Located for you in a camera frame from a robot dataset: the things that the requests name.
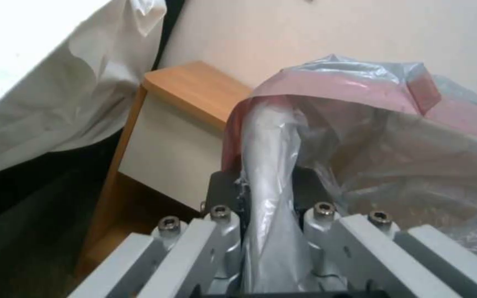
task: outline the hex socket screw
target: hex socket screw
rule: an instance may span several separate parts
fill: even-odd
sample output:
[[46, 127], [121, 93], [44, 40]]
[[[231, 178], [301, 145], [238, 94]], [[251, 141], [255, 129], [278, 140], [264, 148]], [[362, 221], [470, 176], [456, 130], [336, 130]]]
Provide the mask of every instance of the hex socket screw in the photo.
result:
[[392, 216], [387, 213], [386, 211], [371, 211], [369, 215], [367, 215], [367, 220], [375, 225], [377, 228], [380, 229], [388, 229], [390, 228], [393, 218]]
[[172, 237], [180, 234], [180, 219], [177, 216], [165, 216], [157, 223], [161, 237]]
[[335, 218], [336, 208], [329, 202], [317, 202], [314, 205], [314, 219], [332, 221]]
[[211, 208], [211, 220], [218, 223], [229, 223], [231, 220], [231, 209], [226, 205], [216, 205]]

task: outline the white metal bar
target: white metal bar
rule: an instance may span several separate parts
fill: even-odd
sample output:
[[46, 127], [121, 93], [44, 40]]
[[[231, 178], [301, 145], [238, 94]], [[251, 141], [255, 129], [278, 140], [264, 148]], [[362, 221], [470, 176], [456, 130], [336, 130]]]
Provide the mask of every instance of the white metal bar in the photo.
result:
[[161, 241], [132, 233], [69, 297], [131, 297], [141, 289], [164, 257]]
[[193, 219], [138, 297], [189, 297], [198, 285], [206, 293], [224, 250], [220, 228]]
[[358, 290], [381, 288], [391, 297], [459, 297], [362, 215], [333, 223], [319, 245]]
[[395, 242], [464, 297], [477, 297], [477, 256], [430, 225], [398, 233]]

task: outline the white sheet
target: white sheet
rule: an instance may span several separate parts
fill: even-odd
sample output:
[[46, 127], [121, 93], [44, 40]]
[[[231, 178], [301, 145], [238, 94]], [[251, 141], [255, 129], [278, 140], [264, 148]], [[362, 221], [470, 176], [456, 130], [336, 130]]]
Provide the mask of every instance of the white sheet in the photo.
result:
[[0, 170], [121, 128], [164, 0], [0, 1]]

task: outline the plastic bag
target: plastic bag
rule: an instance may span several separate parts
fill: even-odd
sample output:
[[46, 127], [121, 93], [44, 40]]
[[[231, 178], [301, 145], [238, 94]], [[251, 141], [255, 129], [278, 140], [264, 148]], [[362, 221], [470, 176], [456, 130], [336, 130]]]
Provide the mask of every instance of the plastic bag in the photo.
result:
[[235, 107], [222, 167], [241, 167], [252, 192], [246, 292], [311, 290], [296, 164], [342, 212], [383, 209], [402, 229], [431, 224], [477, 254], [477, 95], [420, 63], [331, 55], [282, 70]]

